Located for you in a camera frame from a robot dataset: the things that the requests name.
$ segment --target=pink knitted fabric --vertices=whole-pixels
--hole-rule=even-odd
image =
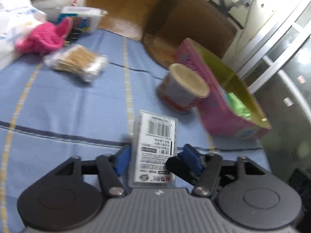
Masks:
[[[70,33],[73,21],[64,18],[60,24],[45,22],[34,28],[27,38],[17,41],[15,49],[22,53],[39,53],[41,55],[53,52],[64,46],[64,41]]]

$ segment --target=black object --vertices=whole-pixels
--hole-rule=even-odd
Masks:
[[[66,46],[76,42],[79,39],[80,34],[81,34],[81,30],[72,29],[65,40]]]
[[[302,233],[309,233],[311,221],[311,170],[295,169],[288,184],[298,192],[302,200],[304,218],[297,225],[297,229]]]
[[[187,144],[166,167],[194,185],[192,195],[211,197],[227,218],[246,228],[295,225],[301,214],[299,194],[249,158],[222,161],[219,155],[199,154]]]
[[[119,158],[129,161],[130,146],[116,155],[98,156],[96,160],[81,161],[71,157],[27,188],[17,201],[17,210],[25,226],[46,231],[63,231],[89,222],[105,202],[112,197],[110,188],[122,188],[117,173],[123,174]],[[98,175],[102,193],[83,181],[83,174]]]
[[[224,0],[219,0],[219,5],[213,0],[209,0],[208,2],[212,4],[216,9],[218,9],[223,15],[229,17],[241,30],[244,29],[244,27],[233,16],[229,14],[230,9],[226,6]]]
[[[127,195],[118,176],[129,164],[130,150],[125,146],[91,161],[72,157],[27,188],[17,202],[25,233],[159,232],[159,227],[183,233],[202,225],[219,233],[295,232],[290,225],[300,215],[299,195],[246,157],[226,161],[187,144],[166,168],[194,185],[192,195],[178,188],[135,188]],[[83,174],[97,174],[102,192],[84,183]]]

